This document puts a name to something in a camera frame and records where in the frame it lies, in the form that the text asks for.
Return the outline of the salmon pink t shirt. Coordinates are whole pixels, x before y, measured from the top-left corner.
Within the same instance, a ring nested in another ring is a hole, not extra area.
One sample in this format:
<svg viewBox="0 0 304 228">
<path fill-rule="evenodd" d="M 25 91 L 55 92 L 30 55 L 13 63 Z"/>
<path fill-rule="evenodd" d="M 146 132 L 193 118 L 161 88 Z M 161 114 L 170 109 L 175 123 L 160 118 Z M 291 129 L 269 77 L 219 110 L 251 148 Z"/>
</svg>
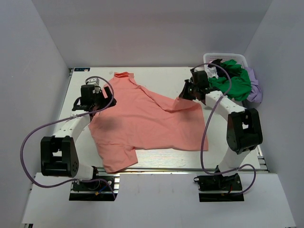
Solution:
<svg viewBox="0 0 304 228">
<path fill-rule="evenodd" d="M 116 105 L 96 113 L 88 126 L 107 173 L 136 164 L 137 149 L 208 150 L 199 103 L 152 92 L 133 73 L 115 73 L 110 84 Z"/>
</svg>

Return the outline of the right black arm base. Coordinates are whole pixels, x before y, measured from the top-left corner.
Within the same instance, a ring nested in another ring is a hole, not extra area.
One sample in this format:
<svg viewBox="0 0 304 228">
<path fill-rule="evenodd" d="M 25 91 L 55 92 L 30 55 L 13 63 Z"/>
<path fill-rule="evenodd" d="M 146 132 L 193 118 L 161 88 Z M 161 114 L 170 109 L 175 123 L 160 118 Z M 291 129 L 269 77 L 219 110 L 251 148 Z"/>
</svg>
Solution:
<svg viewBox="0 0 304 228">
<path fill-rule="evenodd" d="M 238 173 L 231 176 L 200 175 L 193 181 L 198 184 L 200 202 L 244 201 L 243 187 Z"/>
</svg>

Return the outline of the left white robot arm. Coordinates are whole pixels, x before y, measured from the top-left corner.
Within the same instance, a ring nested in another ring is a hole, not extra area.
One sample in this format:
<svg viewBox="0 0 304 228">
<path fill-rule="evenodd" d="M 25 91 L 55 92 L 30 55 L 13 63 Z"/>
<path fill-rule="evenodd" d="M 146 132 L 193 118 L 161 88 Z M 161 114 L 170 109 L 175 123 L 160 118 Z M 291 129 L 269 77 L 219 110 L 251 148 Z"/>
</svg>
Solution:
<svg viewBox="0 0 304 228">
<path fill-rule="evenodd" d="M 81 164 L 76 152 L 76 141 L 89 125 L 93 116 L 108 107 L 116 105 L 111 87 L 98 85 L 81 86 L 81 96 L 73 104 L 71 119 L 50 137 L 43 137 L 40 143 L 41 172 L 44 176 L 70 177 L 84 180 L 91 190 L 100 185 L 96 168 Z"/>
</svg>

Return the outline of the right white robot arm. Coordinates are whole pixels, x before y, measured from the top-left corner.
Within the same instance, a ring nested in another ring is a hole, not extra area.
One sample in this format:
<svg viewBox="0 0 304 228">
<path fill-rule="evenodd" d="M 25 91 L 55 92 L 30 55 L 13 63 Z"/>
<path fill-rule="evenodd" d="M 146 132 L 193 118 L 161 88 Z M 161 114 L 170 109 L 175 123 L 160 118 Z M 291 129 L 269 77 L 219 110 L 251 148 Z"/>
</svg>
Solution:
<svg viewBox="0 0 304 228">
<path fill-rule="evenodd" d="M 259 113 L 255 108 L 246 109 L 232 100 L 225 93 L 215 87 L 210 87 L 208 75 L 205 71 L 191 69 L 191 78 L 185 80 L 185 85 L 179 98 L 186 100 L 199 100 L 211 108 L 207 119 L 201 142 L 200 161 L 203 164 L 203 144 L 207 135 L 207 128 L 214 113 L 218 113 L 227 121 L 226 140 L 228 149 L 217 166 L 216 172 L 206 172 L 215 176 L 215 185 L 219 189 L 226 189 L 231 185 L 231 176 L 241 169 L 245 157 L 263 141 Z"/>
</svg>

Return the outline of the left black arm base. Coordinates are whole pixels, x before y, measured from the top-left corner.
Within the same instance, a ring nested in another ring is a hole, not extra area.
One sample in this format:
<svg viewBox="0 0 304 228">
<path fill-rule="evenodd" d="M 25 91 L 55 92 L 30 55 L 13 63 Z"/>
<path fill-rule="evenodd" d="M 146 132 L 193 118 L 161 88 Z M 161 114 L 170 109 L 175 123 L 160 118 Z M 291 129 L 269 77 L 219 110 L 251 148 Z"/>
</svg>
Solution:
<svg viewBox="0 0 304 228">
<path fill-rule="evenodd" d="M 119 174 L 108 174 L 98 169 L 93 174 L 97 181 L 74 181 L 71 185 L 69 201 L 115 201 L 119 191 Z"/>
</svg>

